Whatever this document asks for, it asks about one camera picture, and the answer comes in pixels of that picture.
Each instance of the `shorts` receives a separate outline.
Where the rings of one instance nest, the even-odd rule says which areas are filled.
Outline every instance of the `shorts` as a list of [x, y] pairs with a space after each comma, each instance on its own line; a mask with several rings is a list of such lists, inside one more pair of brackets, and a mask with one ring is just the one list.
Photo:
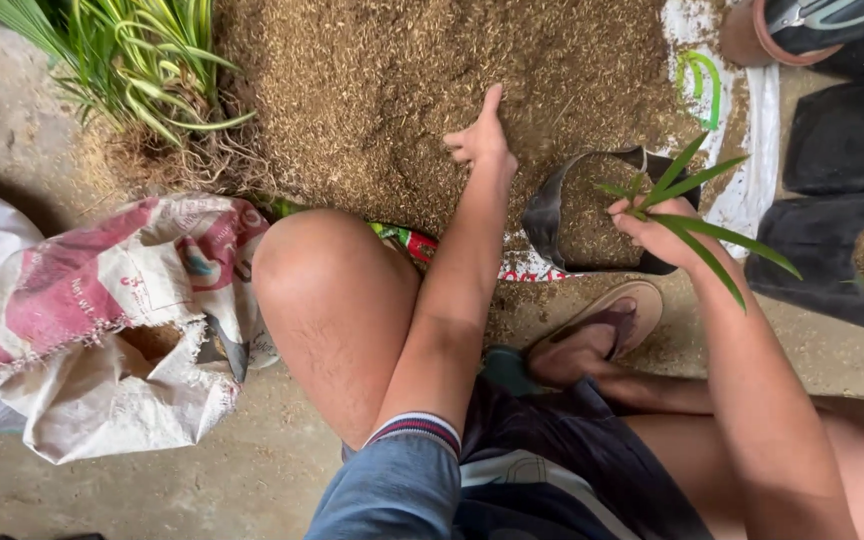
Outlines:
[[[562, 392], [515, 397], [475, 379], [460, 465], [524, 450], [578, 475], [643, 540], [712, 540], [699, 513], [586, 376]], [[353, 451], [342, 445], [342, 461]]]

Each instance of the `person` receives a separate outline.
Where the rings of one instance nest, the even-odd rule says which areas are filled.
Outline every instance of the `person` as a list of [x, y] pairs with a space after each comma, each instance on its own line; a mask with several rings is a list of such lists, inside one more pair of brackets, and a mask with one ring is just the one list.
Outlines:
[[[559, 392], [515, 397], [477, 375], [518, 167], [501, 94], [444, 138], [470, 174], [424, 279], [337, 210], [275, 223], [255, 254], [271, 337], [344, 443], [307, 537], [864, 538], [864, 401], [810, 399], [737, 262], [696, 235], [747, 312], [626, 202], [608, 210], [615, 227], [690, 278], [708, 381], [610, 362], [658, 321], [645, 281], [530, 352], [531, 376]], [[682, 199], [651, 212], [696, 215]]]

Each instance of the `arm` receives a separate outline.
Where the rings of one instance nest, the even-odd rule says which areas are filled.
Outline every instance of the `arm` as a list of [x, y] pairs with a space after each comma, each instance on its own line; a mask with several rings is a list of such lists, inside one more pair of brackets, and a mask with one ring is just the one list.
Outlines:
[[497, 116], [501, 97], [502, 86], [491, 87], [478, 120], [445, 136], [445, 143], [456, 148], [455, 160], [469, 162], [471, 174], [418, 290], [412, 325], [376, 428], [397, 414], [423, 411], [462, 433], [518, 168]]
[[[616, 227], [685, 270], [699, 299], [712, 408], [744, 487], [749, 536], [856, 538], [829, 437], [741, 267], [716, 240], [696, 235], [742, 291], [747, 313], [682, 240], [656, 223], [619, 215], [627, 204], [609, 209]], [[653, 212], [696, 216], [684, 199]]]

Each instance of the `concrete floor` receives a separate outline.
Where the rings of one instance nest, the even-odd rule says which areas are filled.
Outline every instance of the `concrete floor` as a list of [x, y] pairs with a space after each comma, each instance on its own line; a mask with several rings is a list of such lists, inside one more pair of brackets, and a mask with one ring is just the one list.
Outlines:
[[[827, 83], [804, 71], [783, 72], [783, 123], [797, 95]], [[46, 235], [101, 215], [108, 202], [77, 176], [69, 155], [77, 137], [54, 99], [45, 57], [0, 29], [0, 196]], [[682, 275], [654, 281], [666, 312], [656, 337], [630, 362], [701, 374], [700, 325], [688, 283]], [[543, 304], [523, 302], [515, 315], [527, 326], [521, 340], [569, 319], [592, 300], [589, 290], [564, 285]], [[810, 391], [864, 395], [864, 329], [772, 300], [762, 304]], [[276, 365], [249, 374], [237, 412], [197, 447], [53, 466], [18, 435], [0, 434], [0, 534], [296, 538], [339, 465], [338, 439]]]

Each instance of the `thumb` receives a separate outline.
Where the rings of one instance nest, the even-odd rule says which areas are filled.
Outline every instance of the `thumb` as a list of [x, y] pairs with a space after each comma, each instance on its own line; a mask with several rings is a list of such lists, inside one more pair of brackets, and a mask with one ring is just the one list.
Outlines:
[[633, 239], [637, 239], [646, 228], [646, 224], [639, 219], [624, 213], [618, 213], [612, 216], [612, 223], [615, 228], [629, 235]]
[[502, 84], [493, 84], [486, 92], [486, 100], [482, 104], [482, 112], [479, 113], [479, 117], [497, 114], [500, 101], [502, 101]]

